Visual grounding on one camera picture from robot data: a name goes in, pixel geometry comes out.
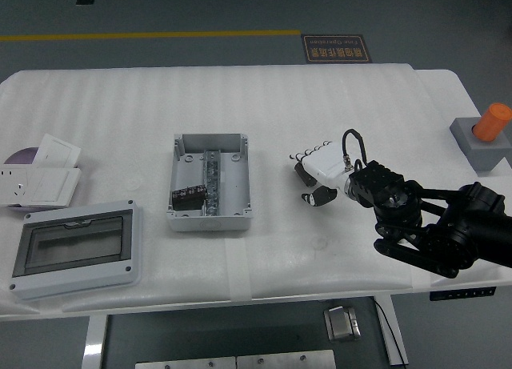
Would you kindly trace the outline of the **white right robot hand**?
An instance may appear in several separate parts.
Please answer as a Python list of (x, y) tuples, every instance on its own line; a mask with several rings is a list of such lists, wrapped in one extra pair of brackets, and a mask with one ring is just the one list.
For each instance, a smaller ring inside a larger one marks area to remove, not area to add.
[(313, 192), (302, 194), (302, 200), (312, 207), (332, 202), (342, 192), (350, 196), (349, 175), (354, 172), (350, 157), (343, 153), (340, 142), (326, 141), (314, 149), (291, 154), (294, 169), (307, 187), (316, 187)]

